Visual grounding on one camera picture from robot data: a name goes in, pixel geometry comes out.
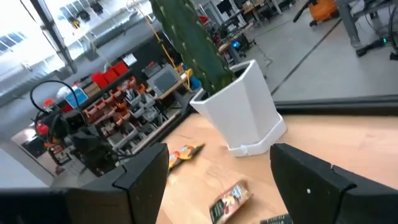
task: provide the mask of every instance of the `cactus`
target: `cactus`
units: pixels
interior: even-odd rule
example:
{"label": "cactus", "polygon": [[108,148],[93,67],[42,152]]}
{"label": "cactus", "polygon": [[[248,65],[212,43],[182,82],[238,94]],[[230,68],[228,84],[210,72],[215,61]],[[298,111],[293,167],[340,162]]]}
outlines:
{"label": "cactus", "polygon": [[210,96],[233,82],[235,74],[218,53],[191,0],[150,0],[150,3],[167,37]]}

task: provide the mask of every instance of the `white plant pot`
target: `white plant pot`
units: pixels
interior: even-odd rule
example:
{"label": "white plant pot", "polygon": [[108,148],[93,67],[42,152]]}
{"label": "white plant pot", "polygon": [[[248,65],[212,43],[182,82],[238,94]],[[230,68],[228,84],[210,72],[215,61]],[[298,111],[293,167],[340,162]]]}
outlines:
{"label": "white plant pot", "polygon": [[255,60],[232,66],[242,75],[215,95],[202,100],[201,89],[190,104],[222,134],[234,156],[265,153],[285,132],[267,83]]}

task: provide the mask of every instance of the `yellow cable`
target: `yellow cable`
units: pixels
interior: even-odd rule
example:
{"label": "yellow cable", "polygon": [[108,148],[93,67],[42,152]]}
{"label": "yellow cable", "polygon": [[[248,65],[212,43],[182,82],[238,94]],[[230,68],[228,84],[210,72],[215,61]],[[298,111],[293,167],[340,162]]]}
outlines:
{"label": "yellow cable", "polygon": [[[147,18],[147,16],[145,16],[144,13],[141,11],[141,8],[140,8],[140,7],[137,7],[137,8],[138,8],[138,10],[140,11],[140,13],[144,16],[145,21],[148,23],[150,29],[152,29],[152,32],[155,34],[156,39],[157,39],[157,40],[159,41],[159,43],[161,44],[161,46],[162,46],[162,48],[163,48],[163,51],[165,52],[167,58],[169,58],[169,60],[171,61],[174,70],[175,70],[176,72],[178,72],[178,70],[177,70],[177,68],[176,68],[176,66],[175,66],[175,64],[174,64],[174,60],[171,58],[171,56],[169,55],[169,53],[168,53],[168,51],[166,50],[166,48],[164,47],[164,45],[161,43],[162,40],[160,39],[159,35],[157,35],[154,26],[152,26],[152,23],[149,21],[149,19]],[[185,72],[185,74],[187,74],[187,86],[186,86],[186,88],[187,88],[187,90],[189,90],[189,91],[191,90],[190,80],[189,80],[190,74],[191,74],[191,73],[192,73],[192,69],[191,69],[191,68],[188,69],[188,70]]]}
{"label": "yellow cable", "polygon": [[157,39],[157,40],[159,41],[159,43],[161,44],[161,46],[162,46],[162,48],[163,48],[163,51],[165,52],[167,58],[169,58],[169,60],[171,61],[172,65],[173,65],[173,68],[177,71],[177,68],[176,68],[176,66],[175,66],[175,64],[174,64],[174,60],[170,57],[170,55],[169,55],[169,53],[167,52],[166,48],[165,48],[164,45],[161,43],[162,40],[160,39],[159,35],[157,35],[154,26],[152,26],[152,24],[151,24],[150,21],[148,20],[147,16],[145,16],[144,13],[141,11],[140,7],[137,7],[137,8],[138,8],[138,10],[140,11],[140,13],[144,16],[145,21],[147,21],[147,23],[148,23],[150,29],[152,29],[152,32],[155,34],[156,39]]}

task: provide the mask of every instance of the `workbench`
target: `workbench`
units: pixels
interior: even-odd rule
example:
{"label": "workbench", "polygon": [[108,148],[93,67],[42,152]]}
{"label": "workbench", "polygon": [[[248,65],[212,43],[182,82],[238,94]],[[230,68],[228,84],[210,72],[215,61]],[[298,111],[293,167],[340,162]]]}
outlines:
{"label": "workbench", "polygon": [[[398,118],[369,116],[284,116],[285,142],[356,174],[398,189]],[[233,157],[220,133],[192,114],[164,140],[169,151],[206,143],[202,152],[169,175],[158,224],[211,223],[209,205],[239,179],[253,198],[228,221],[259,223],[286,213],[274,182],[269,152]]]}

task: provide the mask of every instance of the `blue light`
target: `blue light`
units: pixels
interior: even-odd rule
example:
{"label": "blue light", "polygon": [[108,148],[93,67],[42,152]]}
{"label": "blue light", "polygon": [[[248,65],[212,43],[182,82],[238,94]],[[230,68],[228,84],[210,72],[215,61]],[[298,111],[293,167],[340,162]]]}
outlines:
{"label": "blue light", "polygon": [[238,48],[241,46],[241,43],[238,40],[234,40],[232,41],[232,47],[234,48]]}

